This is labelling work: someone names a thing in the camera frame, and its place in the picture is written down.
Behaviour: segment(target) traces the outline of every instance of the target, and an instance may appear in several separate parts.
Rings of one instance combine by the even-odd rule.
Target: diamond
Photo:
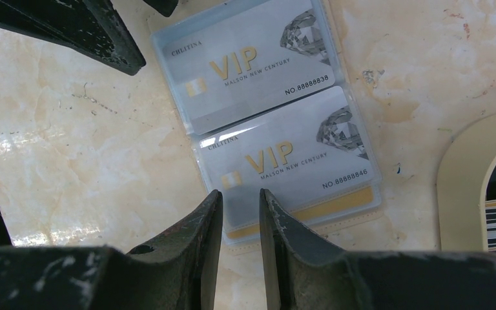
[[[301,13],[284,28],[280,46],[330,64],[313,9]]]
[[[359,152],[358,156],[367,159],[362,138],[357,126],[351,122],[352,118],[349,107],[332,113],[320,124],[316,140],[346,152]]]

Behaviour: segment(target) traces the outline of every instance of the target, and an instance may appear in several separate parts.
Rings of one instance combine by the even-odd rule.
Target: beige marble surface
[[[183,0],[160,22],[211,2]],[[147,60],[134,77],[0,30],[0,208],[15,245],[127,251],[205,195],[149,43],[147,19],[157,17],[142,1],[113,3]],[[496,1],[331,0],[330,8],[383,173],[385,215],[329,240],[438,249],[440,159],[463,128],[496,113]],[[265,309],[264,294],[261,253],[222,251],[216,309]]]

